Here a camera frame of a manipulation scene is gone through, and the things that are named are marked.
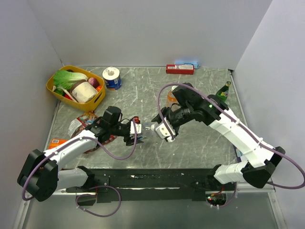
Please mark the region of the orange juice bottle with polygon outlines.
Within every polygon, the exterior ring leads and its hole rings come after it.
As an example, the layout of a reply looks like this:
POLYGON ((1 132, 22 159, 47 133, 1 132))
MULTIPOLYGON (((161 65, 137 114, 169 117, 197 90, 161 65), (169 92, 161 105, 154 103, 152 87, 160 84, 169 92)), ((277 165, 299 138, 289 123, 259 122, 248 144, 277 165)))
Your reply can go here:
POLYGON ((166 100, 166 106, 167 107, 171 107, 173 104, 177 104, 178 101, 175 98, 175 96, 173 95, 173 92, 171 91, 171 89, 168 91, 167 93, 167 100, 166 100))

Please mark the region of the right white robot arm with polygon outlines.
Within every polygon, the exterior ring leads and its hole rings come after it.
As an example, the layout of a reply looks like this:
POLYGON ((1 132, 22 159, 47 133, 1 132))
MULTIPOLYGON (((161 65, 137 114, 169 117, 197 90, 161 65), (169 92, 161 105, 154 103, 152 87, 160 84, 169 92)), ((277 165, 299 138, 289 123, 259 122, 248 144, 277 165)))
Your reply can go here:
POLYGON ((231 165, 216 165, 208 178, 209 187, 219 190, 227 183, 247 182, 255 188, 263 188, 275 171, 285 150, 274 148, 256 136, 245 126, 216 95, 203 97, 190 83, 179 84, 173 91, 179 108, 159 108, 154 130, 160 138, 171 142, 178 135, 180 126, 195 120, 203 122, 229 140, 243 154, 243 160, 231 165))

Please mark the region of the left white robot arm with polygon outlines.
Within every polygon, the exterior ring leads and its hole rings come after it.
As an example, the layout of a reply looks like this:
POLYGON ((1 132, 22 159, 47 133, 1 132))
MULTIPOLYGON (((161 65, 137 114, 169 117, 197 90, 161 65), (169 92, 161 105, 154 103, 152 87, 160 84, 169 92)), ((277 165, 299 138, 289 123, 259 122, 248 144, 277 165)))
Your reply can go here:
POLYGON ((122 111, 115 106, 108 107, 103 116, 96 118, 78 135, 65 143, 41 152, 31 151, 17 178, 23 188, 22 199, 45 201, 56 190, 79 187, 88 192, 94 187, 94 174, 84 167, 63 171, 62 168, 79 155, 103 148, 110 136, 122 136, 128 146, 136 146, 142 133, 142 124, 137 116, 123 123, 122 111))

